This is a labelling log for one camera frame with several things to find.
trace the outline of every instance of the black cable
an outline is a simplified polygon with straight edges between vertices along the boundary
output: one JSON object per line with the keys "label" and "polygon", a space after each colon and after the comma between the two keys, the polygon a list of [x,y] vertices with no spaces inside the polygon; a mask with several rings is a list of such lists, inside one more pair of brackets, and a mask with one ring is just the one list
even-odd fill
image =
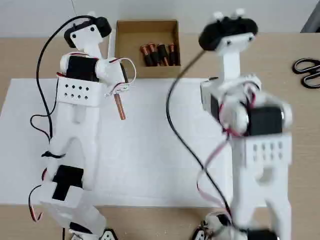
{"label": "black cable", "polygon": [[52,127],[52,119],[51,119],[51,114],[49,112],[49,108],[48,108],[48,105],[47,105],[47,102],[46,102],[46,99],[45,99],[45,96],[44,96],[44,93],[42,92],[42,89],[41,89],[41,86],[40,86],[40,81],[39,81],[39,71],[40,71],[40,64],[41,64],[41,60],[42,60],[42,57],[46,51],[46,48],[47,46],[49,45],[49,43],[52,41],[52,39],[66,26],[68,25],[69,23],[73,22],[74,20],[77,20],[77,19],[96,19],[94,16],[89,16],[89,15],[80,15],[80,16],[75,16],[71,19],[69,19],[68,21],[66,21],[64,24],[62,24],[53,34],[51,37],[49,37],[49,39],[46,41],[46,43],[44,44],[41,52],[40,52],[40,55],[39,55],[39,58],[38,58],[38,62],[37,62],[37,65],[36,65],[36,76],[35,76],[35,79],[36,79],[36,84],[38,86],[38,89],[39,89],[39,92],[40,92],[40,95],[41,95],[41,99],[42,99],[42,102],[43,102],[43,105],[44,105],[44,108],[45,108],[45,112],[46,112],[46,115],[45,117],[48,117],[48,120],[49,120],[49,134],[46,133],[44,130],[42,129],[39,129],[38,127],[35,127],[33,124],[32,127],[34,127],[35,129],[39,130],[40,132],[44,133],[49,142],[50,140],[52,139],[53,137],[53,127]]}
{"label": "black cable", "polygon": [[222,198],[222,201],[225,205],[225,209],[228,212],[228,214],[230,215],[230,217],[232,218],[232,213],[231,213],[231,209],[229,207],[229,204],[226,200],[226,197],[224,196],[224,194],[222,193],[222,191],[220,190],[219,186],[217,185],[217,183],[213,180],[213,178],[211,177],[211,175],[208,172],[208,169],[206,169],[204,167],[204,165],[202,164],[202,162],[200,161],[200,158],[196,155],[196,153],[190,148],[190,146],[185,142],[185,140],[181,137],[181,135],[178,133],[178,131],[176,130],[172,120],[171,120],[171,116],[170,116],[170,98],[171,95],[176,87],[176,85],[178,84],[178,82],[181,80],[181,78],[186,74],[186,72],[204,55],[206,51],[202,50],[201,52],[199,52],[194,59],[192,59],[189,64],[180,72],[180,74],[176,77],[176,79],[173,81],[168,95],[166,97],[166,102],[165,102],[165,111],[166,111],[166,118],[169,122],[169,125],[171,127],[171,129],[173,130],[174,134],[178,137],[178,139],[182,142],[182,144],[185,146],[185,148],[193,155],[193,157],[195,158],[195,160],[197,161],[197,163],[200,165],[201,169],[203,171],[205,171],[205,174],[207,175],[207,177],[209,178],[211,184],[214,186],[214,188],[216,189],[216,191],[219,193],[220,197]]}
{"label": "black cable", "polygon": [[[53,113],[53,112],[55,111],[55,109],[56,109],[56,105],[57,105],[57,94],[58,94],[58,85],[59,85],[59,78],[56,80],[55,100],[54,100],[53,108],[52,108],[51,112],[49,113],[49,116],[51,116],[52,113]],[[31,126],[32,126],[34,129],[36,129],[36,130],[44,133],[44,134],[46,135],[46,137],[48,138],[48,141],[49,141],[49,143],[50,143],[50,137],[49,137],[48,133],[47,133],[46,131],[44,131],[44,130],[42,130],[42,129],[40,129],[40,128],[38,128],[38,127],[36,127],[36,126],[34,125],[34,123],[33,123],[34,117],[42,117],[42,118],[43,118],[43,117],[48,117],[48,115],[34,114],[34,115],[32,115],[32,116],[30,117],[30,124],[31,124]]]}
{"label": "black cable", "polygon": [[62,228],[62,240],[65,240],[66,238],[66,229]]}

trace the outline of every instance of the white wall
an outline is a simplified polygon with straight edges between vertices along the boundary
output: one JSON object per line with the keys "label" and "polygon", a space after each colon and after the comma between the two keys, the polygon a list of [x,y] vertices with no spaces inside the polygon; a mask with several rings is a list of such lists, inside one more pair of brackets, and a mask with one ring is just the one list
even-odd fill
{"label": "white wall", "polygon": [[[318,0],[73,0],[78,15],[118,19],[178,19],[181,32],[200,32],[212,12],[245,8],[261,32],[300,32]],[[74,17],[71,0],[1,0],[0,37],[48,36]]]}

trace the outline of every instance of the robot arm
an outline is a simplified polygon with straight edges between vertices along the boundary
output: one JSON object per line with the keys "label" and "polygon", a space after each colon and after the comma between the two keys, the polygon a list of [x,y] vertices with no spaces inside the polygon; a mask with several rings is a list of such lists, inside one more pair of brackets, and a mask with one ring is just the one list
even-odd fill
{"label": "robot arm", "polygon": [[[263,92],[255,74],[241,75],[240,71],[240,52],[249,46],[257,32],[256,23],[243,18],[241,10],[230,18],[215,13],[214,22],[199,37],[204,50],[215,51],[222,58],[220,77],[203,82],[200,90],[203,109],[233,136],[229,226],[232,223],[248,228],[243,234],[231,227],[233,234],[216,235],[215,239],[276,240],[278,236],[281,240],[291,240],[288,166],[292,147],[291,134],[284,131],[292,124],[292,109],[285,101]],[[272,230],[249,229],[254,210],[261,202],[271,211]],[[217,226],[212,217],[205,221],[206,227],[200,228],[193,239],[205,239],[210,236],[206,231]]]}

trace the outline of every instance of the wire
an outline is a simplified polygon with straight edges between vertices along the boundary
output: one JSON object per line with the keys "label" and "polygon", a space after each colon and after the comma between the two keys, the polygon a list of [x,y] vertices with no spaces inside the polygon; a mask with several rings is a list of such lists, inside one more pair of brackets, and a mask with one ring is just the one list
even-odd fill
{"label": "wire", "polygon": [[65,240],[66,238],[66,229],[62,228],[62,240]]}
{"label": "wire", "polygon": [[[58,85],[59,85],[59,78],[56,80],[55,100],[54,100],[53,108],[52,108],[51,112],[49,113],[50,116],[51,116],[51,114],[52,114],[52,113],[55,111],[55,109],[56,109],[56,105],[57,105],[57,94],[58,94]],[[48,115],[34,114],[34,115],[32,115],[32,116],[30,117],[30,124],[31,124],[31,126],[32,126],[34,129],[36,129],[36,130],[44,133],[44,134],[46,135],[46,137],[48,138],[48,141],[49,141],[49,143],[50,143],[50,137],[49,137],[48,133],[47,133],[46,131],[44,131],[44,130],[38,128],[38,127],[36,127],[36,126],[34,125],[34,123],[33,123],[34,117],[42,117],[42,118],[43,118],[43,117],[47,117],[47,116],[48,116]]]}
{"label": "wire", "polygon": [[209,174],[208,170],[204,167],[204,165],[202,164],[202,162],[200,161],[200,158],[196,155],[196,153],[190,148],[190,146],[185,142],[185,140],[181,137],[181,135],[178,133],[178,131],[176,130],[171,116],[170,116],[170,99],[171,99],[171,95],[176,87],[176,85],[178,84],[178,82],[181,80],[181,78],[186,74],[186,72],[188,72],[188,70],[204,55],[206,51],[202,50],[201,52],[199,52],[189,63],[188,65],[181,71],[181,73],[179,73],[179,75],[176,77],[176,79],[173,81],[168,95],[166,97],[166,103],[165,103],[165,111],[166,111],[166,118],[168,120],[168,123],[171,127],[171,129],[173,130],[174,134],[177,136],[177,138],[181,141],[181,143],[185,146],[185,148],[192,154],[192,156],[195,158],[195,160],[197,161],[197,163],[200,165],[201,169],[205,172],[205,174],[207,175],[207,177],[209,178],[209,181],[211,182],[211,184],[214,186],[214,188],[216,189],[216,191],[218,192],[218,194],[220,195],[225,209],[228,212],[228,214],[232,217],[232,213],[231,213],[231,209],[229,207],[229,204],[223,194],[223,192],[220,190],[219,186],[216,184],[216,182],[213,180],[213,178],[211,177],[211,175]]}
{"label": "wire", "polygon": [[134,62],[130,59],[130,58],[127,58],[127,57],[120,57],[120,58],[116,58],[114,60],[111,60],[109,63],[114,63],[116,61],[121,61],[121,60],[127,60],[129,61],[131,64],[132,64],[132,67],[133,67],[133,70],[134,70],[134,77],[132,79],[131,82],[119,82],[117,83],[113,88],[112,90],[109,92],[109,94],[107,96],[110,96],[111,94],[113,94],[113,92],[115,91],[115,89],[118,87],[118,86],[129,86],[131,85],[137,78],[137,69],[136,69],[136,66],[134,64]]}
{"label": "wire", "polygon": [[91,20],[94,20],[96,19],[94,16],[89,16],[89,15],[80,15],[80,16],[75,16],[71,19],[69,19],[68,21],[66,21],[64,24],[62,24],[52,35],[51,37],[49,37],[49,39],[46,41],[46,43],[44,44],[41,52],[40,52],[40,55],[39,55],[39,58],[38,58],[38,62],[37,62],[37,65],[36,65],[36,76],[35,76],[35,79],[36,79],[36,84],[37,84],[37,87],[39,89],[39,93],[41,95],[41,99],[42,99],[42,102],[43,102],[43,105],[44,105],[44,108],[45,108],[45,112],[46,112],[46,115],[44,117],[47,117],[48,118],[48,121],[49,121],[49,134],[38,128],[38,127],[35,127],[33,124],[32,124],[32,121],[30,121],[31,125],[33,128],[37,129],[38,131],[44,133],[46,135],[46,137],[48,138],[49,142],[50,140],[52,139],[53,137],[53,126],[52,126],[52,119],[51,119],[51,114],[49,112],[49,108],[48,108],[48,105],[47,105],[47,102],[46,102],[46,98],[44,96],[44,93],[41,89],[41,86],[40,86],[40,81],[39,81],[39,71],[40,71],[40,65],[41,65],[41,60],[42,60],[42,57],[49,45],[49,43],[52,41],[52,39],[66,26],[68,25],[69,23],[73,22],[74,20],[77,20],[77,19],[91,19]]}
{"label": "wire", "polygon": [[210,163],[212,162],[212,160],[224,149],[224,147],[227,145],[227,143],[229,142],[229,139],[230,139],[230,136],[227,135],[227,138],[225,141],[223,141],[222,143],[220,143],[213,151],[212,153],[208,156],[208,158],[206,159],[205,161],[205,164],[204,164],[204,168],[199,172],[198,176],[197,176],[197,179],[196,179],[196,188],[199,192],[199,194],[201,195],[202,198],[204,198],[205,200],[209,201],[209,202],[213,202],[213,203],[216,203],[218,204],[221,208],[225,208],[225,206],[222,205],[221,201],[212,196],[211,194],[203,191],[201,188],[200,188],[200,179],[201,179],[201,176],[203,175],[203,173],[205,172],[205,170],[208,169]]}
{"label": "wire", "polygon": [[28,197],[28,205],[29,205],[29,211],[30,211],[30,215],[31,215],[31,218],[32,220],[37,223],[41,220],[42,216],[43,216],[43,212],[40,212],[39,216],[37,217],[37,213],[32,205],[32,202],[31,202],[31,195],[32,193],[34,192],[34,190],[36,190],[37,188],[40,188],[42,185],[38,185],[38,186],[35,186],[31,192],[29,193],[29,197]]}

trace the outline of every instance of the copper battery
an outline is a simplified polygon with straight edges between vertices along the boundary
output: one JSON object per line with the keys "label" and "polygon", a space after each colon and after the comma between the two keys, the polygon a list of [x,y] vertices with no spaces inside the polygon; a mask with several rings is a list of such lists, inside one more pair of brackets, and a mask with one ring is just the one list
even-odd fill
{"label": "copper battery", "polygon": [[158,44],[157,49],[158,49],[159,57],[160,57],[161,61],[163,62],[163,65],[169,66],[169,61],[168,61],[169,56],[168,56],[168,53],[166,50],[166,45]]}
{"label": "copper battery", "polygon": [[147,67],[152,67],[154,65],[154,63],[152,62],[152,58],[150,56],[149,50],[148,50],[148,46],[147,45],[142,45],[140,47],[140,51],[143,54],[143,59],[144,59],[144,63]]}
{"label": "copper battery", "polygon": [[150,55],[153,61],[154,66],[160,66],[160,59],[159,59],[159,54],[157,52],[156,45],[152,42],[148,44],[149,50],[150,50]]}
{"label": "copper battery", "polygon": [[177,58],[176,58],[176,49],[175,45],[171,43],[168,45],[169,49],[169,65],[170,66],[176,66],[177,65]]}

